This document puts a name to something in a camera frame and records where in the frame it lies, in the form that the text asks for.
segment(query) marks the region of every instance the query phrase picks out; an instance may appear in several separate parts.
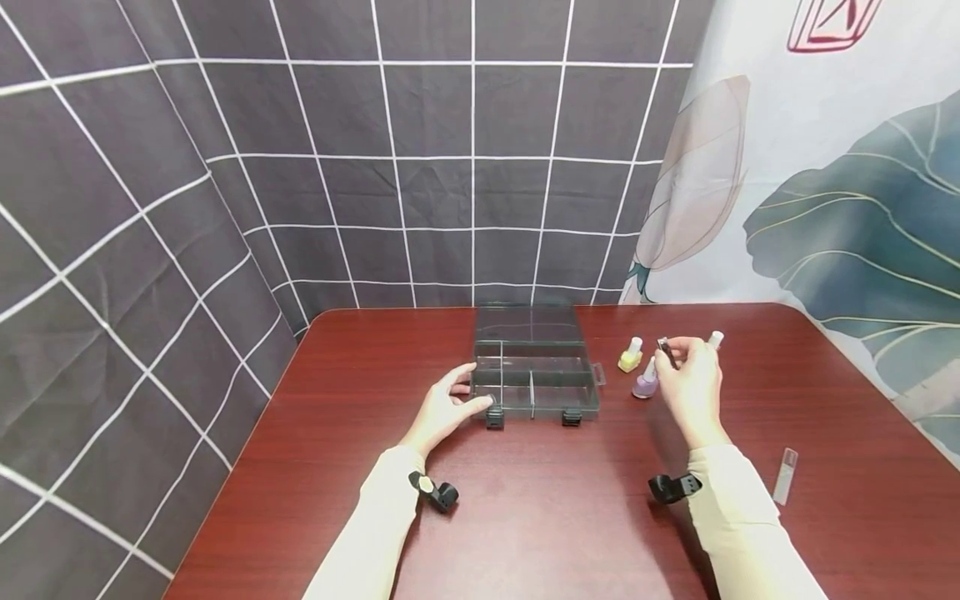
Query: nail polish bottle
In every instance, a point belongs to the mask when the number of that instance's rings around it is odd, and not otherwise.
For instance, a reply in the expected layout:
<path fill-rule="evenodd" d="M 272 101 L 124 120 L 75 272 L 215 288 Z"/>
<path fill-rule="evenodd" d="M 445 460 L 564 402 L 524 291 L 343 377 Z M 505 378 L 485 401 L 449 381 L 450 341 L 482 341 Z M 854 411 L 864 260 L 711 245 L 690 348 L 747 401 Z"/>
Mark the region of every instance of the nail polish bottle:
<path fill-rule="evenodd" d="M 643 359 L 643 352 L 640 351 L 640 347 L 642 346 L 643 340 L 640 338 L 632 339 L 630 341 L 630 347 L 620 354 L 620 360 L 617 361 L 616 366 L 623 372 L 630 372 L 636 369 L 637 365 L 640 364 L 640 360 Z"/>
<path fill-rule="evenodd" d="M 720 349 L 720 343 L 723 342 L 723 332 L 714 331 L 710 334 L 710 339 L 707 340 L 707 343 L 713 346 L 713 349 Z"/>
<path fill-rule="evenodd" d="M 657 390 L 657 384 L 657 371 L 654 368 L 654 359 L 653 357 L 650 357 L 650 362 L 647 364 L 647 370 L 643 372 L 643 375 L 636 379 L 633 394 L 638 398 L 648 398 Z"/>

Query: dark red table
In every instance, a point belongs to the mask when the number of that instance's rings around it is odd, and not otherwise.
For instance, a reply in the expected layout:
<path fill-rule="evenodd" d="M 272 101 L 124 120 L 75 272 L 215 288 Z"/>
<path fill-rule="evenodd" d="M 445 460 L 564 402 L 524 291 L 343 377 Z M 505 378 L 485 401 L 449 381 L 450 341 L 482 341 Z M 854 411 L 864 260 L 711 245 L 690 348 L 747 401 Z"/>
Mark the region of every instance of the dark red table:
<path fill-rule="evenodd" d="M 723 417 L 772 488 L 800 461 L 782 520 L 831 600 L 960 589 L 960 473 L 802 315 L 773 304 L 578 308 L 609 383 L 599 420 L 481 422 L 431 457 L 453 516 L 422 510 L 396 600 L 705 598 L 684 507 L 646 480 L 685 448 L 661 402 L 615 367 L 633 335 L 722 329 Z M 471 356 L 472 309 L 343 310 L 311 326 L 166 598 L 298 600 L 377 455 L 427 387 Z"/>

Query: hand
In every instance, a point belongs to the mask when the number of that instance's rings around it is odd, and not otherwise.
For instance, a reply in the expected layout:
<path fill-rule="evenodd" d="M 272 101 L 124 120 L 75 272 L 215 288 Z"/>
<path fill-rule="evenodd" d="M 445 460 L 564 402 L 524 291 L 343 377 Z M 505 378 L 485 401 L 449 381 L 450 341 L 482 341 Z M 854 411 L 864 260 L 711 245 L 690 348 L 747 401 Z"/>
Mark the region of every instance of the hand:
<path fill-rule="evenodd" d="M 465 382 L 469 381 L 470 373 L 476 367 L 476 363 L 461 365 L 430 387 L 414 424 L 400 441 L 401 445 L 410 446 L 425 461 L 430 451 L 460 423 L 490 408 L 493 404 L 490 396 L 479 396 L 467 402 L 455 396 L 469 394 L 470 386 Z"/>
<path fill-rule="evenodd" d="M 730 438 L 720 424 L 723 372 L 716 350 L 700 338 L 673 338 L 667 344 L 680 368 L 670 366 L 670 359 L 658 349 L 654 359 L 657 379 L 690 449 L 729 444 Z"/>

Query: wall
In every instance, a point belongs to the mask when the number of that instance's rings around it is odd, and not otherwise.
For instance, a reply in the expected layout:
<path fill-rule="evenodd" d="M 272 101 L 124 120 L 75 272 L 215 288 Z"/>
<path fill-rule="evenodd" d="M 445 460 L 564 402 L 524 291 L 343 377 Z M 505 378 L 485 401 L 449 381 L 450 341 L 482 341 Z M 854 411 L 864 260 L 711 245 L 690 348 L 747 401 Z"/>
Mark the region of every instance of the wall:
<path fill-rule="evenodd" d="M 794 306 L 960 468 L 958 23 L 718 3 L 624 300 Z"/>
<path fill-rule="evenodd" d="M 158 598 L 336 307 L 614 302 L 709 0 L 2 0 L 0 596 Z"/>

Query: black wrist strap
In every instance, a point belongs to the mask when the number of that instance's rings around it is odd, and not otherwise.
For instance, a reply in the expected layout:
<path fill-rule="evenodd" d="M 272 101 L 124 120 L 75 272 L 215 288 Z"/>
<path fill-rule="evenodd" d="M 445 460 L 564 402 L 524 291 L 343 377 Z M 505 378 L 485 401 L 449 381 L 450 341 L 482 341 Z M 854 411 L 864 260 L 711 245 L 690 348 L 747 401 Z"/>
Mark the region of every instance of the black wrist strap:
<path fill-rule="evenodd" d="M 460 497 L 457 489 L 450 484 L 444 482 L 438 486 L 432 479 L 419 471 L 410 473 L 408 479 L 410 480 L 410 485 L 420 492 L 420 495 L 426 498 L 426 501 L 429 502 L 430 506 L 438 513 L 448 513 Z"/>
<path fill-rule="evenodd" d="M 647 482 L 654 499 L 660 504 L 673 504 L 698 492 L 704 484 L 690 473 L 679 479 L 670 479 L 667 475 L 657 475 Z"/>

